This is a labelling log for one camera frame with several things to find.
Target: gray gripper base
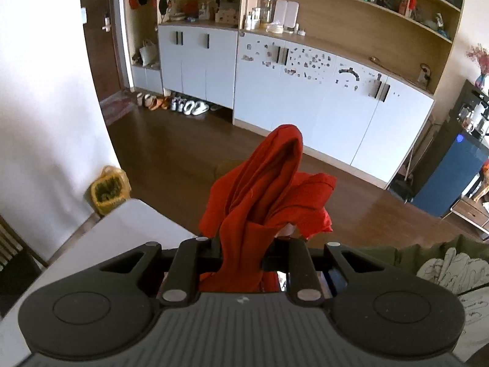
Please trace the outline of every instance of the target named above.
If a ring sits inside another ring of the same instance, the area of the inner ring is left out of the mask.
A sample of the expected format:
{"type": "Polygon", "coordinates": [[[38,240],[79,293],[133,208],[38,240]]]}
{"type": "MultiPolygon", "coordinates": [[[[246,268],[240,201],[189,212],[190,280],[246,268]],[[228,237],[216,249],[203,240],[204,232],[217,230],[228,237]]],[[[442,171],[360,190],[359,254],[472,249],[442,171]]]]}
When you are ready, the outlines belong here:
{"type": "Polygon", "coordinates": [[[139,343],[106,358],[60,361],[34,354],[25,367],[458,367],[452,354],[398,361],[347,342],[317,308],[284,293],[203,293],[186,308],[167,309],[139,343]]]}

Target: red rug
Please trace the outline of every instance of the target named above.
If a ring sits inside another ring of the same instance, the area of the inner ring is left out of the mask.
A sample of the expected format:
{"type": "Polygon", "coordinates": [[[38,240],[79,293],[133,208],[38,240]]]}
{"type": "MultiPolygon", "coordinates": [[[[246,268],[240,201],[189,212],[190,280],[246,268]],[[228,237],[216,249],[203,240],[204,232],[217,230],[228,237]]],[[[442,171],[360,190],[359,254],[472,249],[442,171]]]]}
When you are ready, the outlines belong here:
{"type": "Polygon", "coordinates": [[[113,95],[100,102],[100,109],[102,110],[102,115],[104,116],[105,125],[107,127],[136,107],[137,105],[133,102],[133,99],[126,95],[119,97],[113,95]]]}

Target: flower vase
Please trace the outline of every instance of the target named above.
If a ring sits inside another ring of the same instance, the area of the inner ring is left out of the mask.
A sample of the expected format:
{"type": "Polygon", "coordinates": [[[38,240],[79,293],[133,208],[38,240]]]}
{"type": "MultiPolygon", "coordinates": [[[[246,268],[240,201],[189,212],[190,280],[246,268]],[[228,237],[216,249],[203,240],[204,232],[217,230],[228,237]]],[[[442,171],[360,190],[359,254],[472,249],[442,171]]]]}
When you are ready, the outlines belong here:
{"type": "Polygon", "coordinates": [[[487,76],[487,74],[481,73],[481,75],[479,77],[477,77],[477,80],[475,81],[475,86],[478,89],[480,89],[480,90],[484,89],[485,82],[486,82],[486,76],[487,76]]]}

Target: brown door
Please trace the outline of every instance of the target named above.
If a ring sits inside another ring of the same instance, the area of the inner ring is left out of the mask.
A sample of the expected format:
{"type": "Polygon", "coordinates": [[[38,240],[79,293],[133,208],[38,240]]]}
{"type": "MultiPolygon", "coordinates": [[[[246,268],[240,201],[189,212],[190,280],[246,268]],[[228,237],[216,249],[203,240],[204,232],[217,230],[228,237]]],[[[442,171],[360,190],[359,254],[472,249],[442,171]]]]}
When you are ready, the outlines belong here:
{"type": "Polygon", "coordinates": [[[112,36],[113,25],[106,27],[106,17],[111,24],[114,23],[111,18],[111,1],[81,0],[82,7],[86,9],[86,23],[83,25],[86,50],[99,101],[121,89],[112,36]]]}

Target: yellow plastic bag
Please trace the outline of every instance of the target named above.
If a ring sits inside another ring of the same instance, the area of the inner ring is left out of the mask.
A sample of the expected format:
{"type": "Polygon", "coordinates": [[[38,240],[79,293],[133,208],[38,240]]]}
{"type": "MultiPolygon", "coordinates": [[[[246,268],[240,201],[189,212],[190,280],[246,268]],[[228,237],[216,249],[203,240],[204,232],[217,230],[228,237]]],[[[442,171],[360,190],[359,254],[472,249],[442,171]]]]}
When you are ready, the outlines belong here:
{"type": "Polygon", "coordinates": [[[90,186],[91,198],[100,215],[107,215],[131,198],[131,185],[120,168],[106,165],[90,186]]]}

